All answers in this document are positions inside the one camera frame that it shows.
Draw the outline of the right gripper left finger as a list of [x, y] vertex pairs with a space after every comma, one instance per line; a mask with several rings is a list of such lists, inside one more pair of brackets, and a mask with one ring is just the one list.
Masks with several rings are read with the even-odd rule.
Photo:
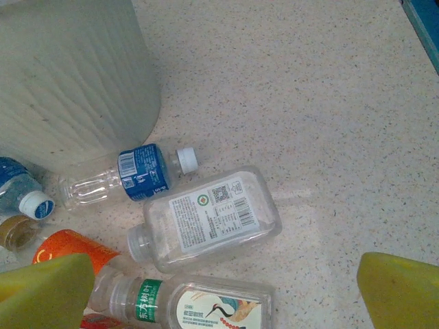
[[0, 272], [0, 329], [80, 329], [94, 282], [86, 254]]

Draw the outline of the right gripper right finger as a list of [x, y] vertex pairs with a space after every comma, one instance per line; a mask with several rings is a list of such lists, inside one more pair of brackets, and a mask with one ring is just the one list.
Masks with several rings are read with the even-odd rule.
[[439, 329], [439, 266], [367, 252], [357, 285], [375, 329]]

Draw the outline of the red snack packet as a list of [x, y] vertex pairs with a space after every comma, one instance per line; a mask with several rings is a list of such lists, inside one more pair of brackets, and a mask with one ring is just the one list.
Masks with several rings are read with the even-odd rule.
[[80, 329], [134, 329], [134, 327], [112, 317], [89, 313], [83, 316]]

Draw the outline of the bottle with blue-white logo cap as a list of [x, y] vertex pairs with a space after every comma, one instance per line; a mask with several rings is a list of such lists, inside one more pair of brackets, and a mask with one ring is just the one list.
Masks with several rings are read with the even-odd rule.
[[54, 207], [53, 199], [20, 162], [0, 157], [0, 215], [23, 214], [40, 221]]

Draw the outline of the small bottle dark blue label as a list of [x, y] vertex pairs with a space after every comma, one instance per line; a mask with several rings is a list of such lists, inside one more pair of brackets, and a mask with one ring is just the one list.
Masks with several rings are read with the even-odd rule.
[[197, 170], [194, 148], [169, 153], [150, 143], [67, 167], [58, 178], [59, 198], [74, 213], [100, 211], [153, 197]]

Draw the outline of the square bottle with crane label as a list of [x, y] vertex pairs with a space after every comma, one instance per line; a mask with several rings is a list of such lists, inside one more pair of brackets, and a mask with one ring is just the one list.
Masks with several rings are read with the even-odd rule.
[[109, 271], [88, 307], [137, 328], [273, 329], [274, 287], [179, 273], [167, 280]]

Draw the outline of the square clear bottle white label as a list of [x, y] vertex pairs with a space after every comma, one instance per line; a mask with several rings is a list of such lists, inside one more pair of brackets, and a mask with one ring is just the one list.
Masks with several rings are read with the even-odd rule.
[[144, 203], [143, 216], [143, 223], [128, 230], [128, 249], [133, 260], [150, 260], [162, 273], [227, 256], [282, 230], [267, 183], [255, 166], [167, 191]]

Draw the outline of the pale ribbed plastic bin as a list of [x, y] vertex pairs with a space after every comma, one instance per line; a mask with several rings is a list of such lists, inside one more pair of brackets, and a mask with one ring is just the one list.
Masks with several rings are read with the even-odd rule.
[[0, 156], [59, 171], [142, 144], [160, 108], [132, 0], [0, 0]]

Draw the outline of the blue table edge rail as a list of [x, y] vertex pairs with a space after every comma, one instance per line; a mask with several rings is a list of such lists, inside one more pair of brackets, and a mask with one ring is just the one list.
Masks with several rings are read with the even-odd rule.
[[439, 75], [439, 0], [399, 0]]

